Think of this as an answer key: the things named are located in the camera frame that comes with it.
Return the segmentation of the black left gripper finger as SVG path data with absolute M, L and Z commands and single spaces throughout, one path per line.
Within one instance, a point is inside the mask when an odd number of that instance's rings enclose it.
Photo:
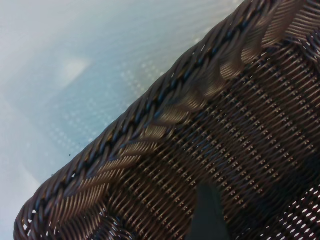
M 196 190 L 196 207 L 191 222 L 192 240 L 228 240 L 229 231 L 217 188 L 202 184 Z

